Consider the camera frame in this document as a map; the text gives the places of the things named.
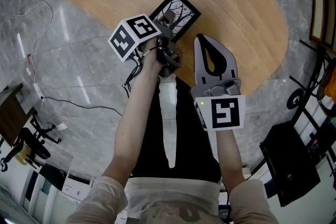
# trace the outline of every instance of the black picture frame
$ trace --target black picture frame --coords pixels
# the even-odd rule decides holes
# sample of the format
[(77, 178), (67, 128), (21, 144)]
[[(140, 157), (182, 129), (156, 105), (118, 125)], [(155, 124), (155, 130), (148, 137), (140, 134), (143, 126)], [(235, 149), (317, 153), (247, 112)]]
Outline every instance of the black picture frame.
[[(172, 42), (176, 43), (183, 34), (192, 26), (192, 24), (200, 17), (201, 13), (188, 1), (180, 0), (194, 14), (189, 21), (172, 38)], [(172, 0), (164, 0), (153, 13), (149, 16), (150, 20), (154, 20), (156, 16), (170, 3)]]

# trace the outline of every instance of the cable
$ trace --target cable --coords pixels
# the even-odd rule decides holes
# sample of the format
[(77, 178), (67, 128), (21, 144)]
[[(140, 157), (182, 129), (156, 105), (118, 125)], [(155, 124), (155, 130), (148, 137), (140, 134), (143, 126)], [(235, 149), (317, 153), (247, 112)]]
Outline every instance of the cable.
[(225, 183), (224, 183), (223, 180), (222, 180), (222, 183), (223, 183), (223, 185), (225, 186), (225, 189), (226, 189), (226, 193), (227, 193), (226, 205), (228, 205), (229, 204), (229, 192), (227, 191), (227, 187), (226, 187), (226, 185), (225, 185)]
[(18, 16), (25, 16), (27, 13), (29, 13), (31, 10), (33, 10), (35, 7), (37, 7), (39, 4), (41, 4), (41, 3), (43, 3), (43, 4), (45, 4), (45, 5), (47, 5), (47, 7), (49, 8), (49, 10), (50, 10), (50, 14), (51, 14), (51, 18), (50, 18), (50, 22), (49, 22), (49, 24), (48, 24), (48, 26), (47, 26), (47, 28), (46, 28), (46, 30), (43, 32), (43, 34), (41, 34), (41, 35), (39, 35), (35, 40), (34, 40), (34, 42), (33, 42), (33, 52), (31, 53), (31, 62), (33, 63), (33, 67), (34, 67), (34, 69), (35, 69), (35, 76), (34, 76), (34, 83), (36, 82), (36, 75), (37, 75), (37, 69), (36, 69), (36, 66), (35, 66), (35, 63), (34, 63), (34, 60), (33, 60), (33, 58), (34, 58), (34, 51), (35, 51), (35, 43), (36, 43), (36, 41), (41, 37), (41, 36), (43, 36), (48, 30), (49, 30), (49, 27), (50, 27), (50, 25), (51, 25), (51, 21), (52, 21), (52, 19), (53, 19), (53, 17), (54, 17), (54, 14), (53, 14), (53, 10), (51, 9), (51, 7), (49, 6), (49, 4), (47, 3), (47, 2), (45, 2), (45, 1), (40, 1), (39, 3), (37, 3), (35, 6), (33, 6), (33, 7), (31, 7), (28, 11), (26, 11), (25, 13), (23, 13), (23, 14), (18, 14), (18, 15), (15, 15), (15, 16), (11, 16), (10, 18), (7, 18), (7, 19), (5, 19), (2, 23), (1, 23), (1, 25), (0, 25), (0, 27), (2, 27), (3, 26), (3, 24), (5, 23), (5, 22), (7, 22), (7, 21), (9, 21), (10, 19), (12, 19), (12, 18), (16, 18), (16, 17), (18, 17)]
[(56, 124), (52, 121), (52, 118), (54, 118), (54, 117), (56, 117), (56, 116), (58, 116), (58, 115), (64, 115), (64, 116), (67, 117), (68, 121), (66, 122), (66, 124), (70, 121), (70, 117), (69, 117), (67, 114), (63, 113), (63, 112), (59, 112), (59, 113), (56, 113), (56, 114), (52, 114), (52, 113), (50, 113), (50, 112), (48, 111), (47, 99), (46, 99), (46, 101), (45, 101), (45, 110), (46, 110), (46, 112), (51, 116), (50, 121), (51, 121), (54, 125), (56, 125)]
[(73, 104), (75, 106), (78, 106), (80, 108), (83, 108), (83, 109), (98, 109), (98, 108), (102, 108), (102, 109), (110, 109), (110, 110), (113, 110), (115, 112), (117, 112), (120, 116), (122, 116), (122, 114), (120, 114), (116, 109), (113, 109), (113, 108), (109, 108), (108, 106), (103, 106), (103, 105), (97, 105), (97, 106), (82, 106), (82, 105), (78, 105), (78, 104), (75, 104), (71, 101), (68, 101), (68, 100), (58, 100), (58, 99), (55, 99), (53, 97), (49, 97), (49, 96), (46, 96), (46, 97), (41, 97), (41, 99), (52, 99), (54, 101), (57, 101), (57, 102), (67, 102), (67, 103), (70, 103), (70, 104)]
[(134, 52), (130, 55), (130, 59), (132, 59), (135, 63), (136, 63), (136, 67), (134, 67), (134, 69), (131, 71), (130, 75), (127, 77), (126, 82), (122, 85), (123, 88), (126, 91), (127, 97), (129, 98), (129, 92), (131, 92), (131, 86), (130, 86), (130, 82), (137, 76), (140, 74), (141, 70), (142, 70), (142, 60), (154, 49), (158, 49), (160, 48), (160, 46), (156, 46), (153, 47), (151, 49), (149, 49), (148, 51), (146, 51), (142, 57), (139, 56), (139, 53), (137, 51), (137, 49), (134, 50)]

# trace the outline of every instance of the picture frame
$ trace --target picture frame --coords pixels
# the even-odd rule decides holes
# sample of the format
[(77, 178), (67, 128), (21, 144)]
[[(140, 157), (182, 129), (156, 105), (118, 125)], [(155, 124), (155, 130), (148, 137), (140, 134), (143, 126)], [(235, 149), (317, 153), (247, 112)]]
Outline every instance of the picture frame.
[(168, 9), (175, 13), (175, 18), (169, 28), (173, 31), (172, 42), (176, 43), (201, 13), (188, 0), (164, 0), (149, 16), (149, 19), (158, 20)]

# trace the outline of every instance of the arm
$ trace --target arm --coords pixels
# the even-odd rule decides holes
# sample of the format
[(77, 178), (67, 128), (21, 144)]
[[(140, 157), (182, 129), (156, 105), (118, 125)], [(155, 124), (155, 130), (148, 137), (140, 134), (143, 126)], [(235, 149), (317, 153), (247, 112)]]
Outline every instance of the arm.
[[(145, 51), (155, 46), (156, 38), (153, 38), (148, 41)], [(160, 70), (161, 64), (156, 59), (154, 49), (144, 58), (142, 71), (135, 78), (130, 98), (115, 134), (113, 159), (102, 174), (117, 180), (123, 187), (137, 164)]]
[(218, 131), (216, 136), (220, 171), (227, 191), (231, 193), (245, 181), (242, 159), (232, 130)]
[(255, 179), (244, 179), (242, 159), (233, 131), (220, 131), (216, 136), (220, 171), (230, 194), (234, 223), (278, 223), (269, 209), (263, 183)]

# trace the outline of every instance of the marble floor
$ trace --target marble floor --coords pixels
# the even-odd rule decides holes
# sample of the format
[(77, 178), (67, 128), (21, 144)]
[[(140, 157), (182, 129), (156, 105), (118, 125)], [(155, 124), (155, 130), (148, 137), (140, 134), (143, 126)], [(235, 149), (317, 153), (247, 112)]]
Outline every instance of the marble floor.
[[(35, 71), (28, 54), (33, 42), (53, 19), (46, 35), (35, 44), (36, 82), (46, 96), (66, 99), (81, 105), (105, 105), (119, 112), (127, 101), (121, 87), (133, 68), (132, 62), (121, 63), (107, 44), (112, 29), (107, 29), (68, 0), (0, 0), (0, 88), (20, 82), (22, 106), (32, 105), (45, 125), (64, 122), (65, 130), (52, 136), (62, 138), (59, 145), (47, 143), (49, 163), (64, 170), (100, 175), (113, 154), (114, 133), (120, 116), (105, 109), (86, 110), (68, 103), (39, 100), (34, 91)], [(271, 126), (290, 120), (294, 111), (286, 108), (289, 95), (297, 86), (292, 75), (303, 84), (308, 82), (315, 55), (298, 43), (309, 37), (312, 0), (276, 0), (288, 22), (289, 40), (286, 56), (275, 73), (247, 97), (245, 127), (235, 132), (245, 165), (255, 167), (262, 159), (259, 143)], [(161, 107), (164, 141), (170, 165), (174, 166), (176, 142), (175, 79), (162, 81)], [(210, 134), (217, 156), (214, 134)]]

